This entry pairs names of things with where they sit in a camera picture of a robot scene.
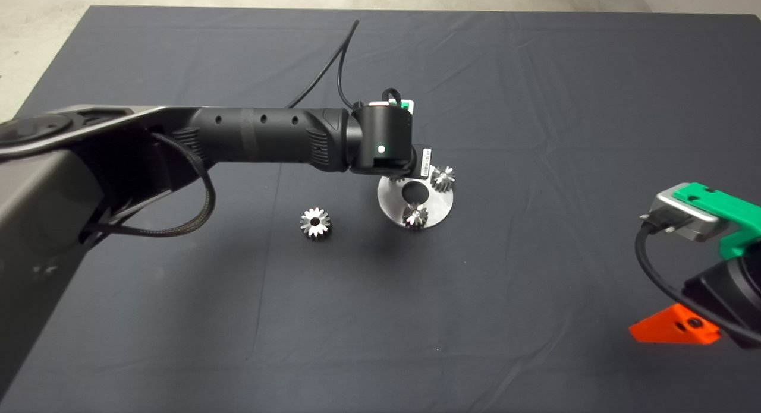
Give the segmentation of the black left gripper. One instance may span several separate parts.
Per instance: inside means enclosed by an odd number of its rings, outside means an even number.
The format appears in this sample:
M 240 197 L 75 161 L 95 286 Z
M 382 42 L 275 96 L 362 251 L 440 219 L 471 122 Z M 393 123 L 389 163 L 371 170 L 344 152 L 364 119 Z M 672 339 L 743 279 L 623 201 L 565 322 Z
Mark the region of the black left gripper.
M 389 176 L 389 180 L 392 182 L 401 182 L 406 179 L 428 180 L 433 150 L 430 146 L 412 146 L 413 154 L 411 154 L 410 163 L 404 167 L 404 172 Z

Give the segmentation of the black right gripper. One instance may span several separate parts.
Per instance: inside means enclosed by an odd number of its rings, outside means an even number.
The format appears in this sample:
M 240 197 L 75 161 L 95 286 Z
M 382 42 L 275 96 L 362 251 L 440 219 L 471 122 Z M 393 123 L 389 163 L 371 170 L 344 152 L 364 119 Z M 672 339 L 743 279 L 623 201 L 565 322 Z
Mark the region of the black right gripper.
M 759 349 L 760 343 L 726 329 L 726 324 L 759 335 L 760 245 L 746 248 L 741 256 L 723 260 L 683 284 L 683 295 L 703 312 L 719 318 L 707 321 L 681 304 L 674 304 L 630 326 L 640 343 L 711 345 L 725 331 L 742 349 Z

